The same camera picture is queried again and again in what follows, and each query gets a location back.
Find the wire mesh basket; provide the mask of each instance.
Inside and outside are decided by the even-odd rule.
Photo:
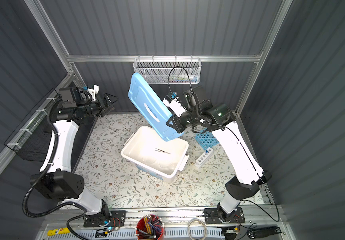
[[[202,62],[186,61],[186,62],[149,62],[134,60],[134,72],[139,73],[148,84],[167,84],[170,71],[176,67],[185,68],[190,76],[192,84],[199,83],[200,69]],[[189,84],[187,74],[182,68],[175,68],[170,75],[170,84]]]

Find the white plastic bin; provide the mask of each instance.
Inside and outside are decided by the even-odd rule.
[[[153,128],[142,126],[124,144],[121,155],[138,169],[172,183],[177,171],[182,171],[187,163],[188,147],[189,143],[183,139],[165,142]]]

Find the floral pattern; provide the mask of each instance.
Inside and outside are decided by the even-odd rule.
[[[194,163],[203,149],[194,133],[186,131],[180,138],[189,143],[190,157],[175,182],[169,184],[121,156],[127,139],[144,125],[150,126],[140,114],[110,114],[98,119],[76,169],[85,187],[110,208],[217,205],[226,192],[225,183],[235,176],[222,146],[214,146],[214,157],[197,169]],[[264,204],[260,192],[249,200]]]

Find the gray wall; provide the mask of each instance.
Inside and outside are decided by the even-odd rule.
[[[0,1],[0,151],[30,110],[66,75],[26,4]],[[30,175],[41,164],[15,157],[0,176],[0,239],[31,239],[42,219],[27,218],[21,201]],[[33,211],[48,209],[42,196],[31,199]]]
[[[259,54],[280,0],[42,1],[70,55]],[[86,83],[127,97],[132,63],[76,63]],[[235,109],[253,63],[203,63],[200,84],[213,102]],[[151,85],[161,97],[167,86]],[[172,86],[182,93],[189,85]]]
[[[297,239],[345,239],[345,1],[295,1],[242,112]]]

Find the red pencil holder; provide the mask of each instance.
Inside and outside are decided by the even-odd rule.
[[[158,220],[159,218],[155,215],[150,215],[151,216],[151,219],[154,219],[154,221]],[[138,224],[136,225],[136,228],[142,230],[143,232],[147,232],[147,229],[146,229],[146,223],[144,222],[143,218],[141,220],[139,220]],[[156,234],[156,240],[163,240],[164,238],[164,227],[163,226],[160,226],[159,227],[162,232],[160,233],[160,235],[158,236]],[[146,236],[138,236],[138,239],[148,239],[148,237]]]

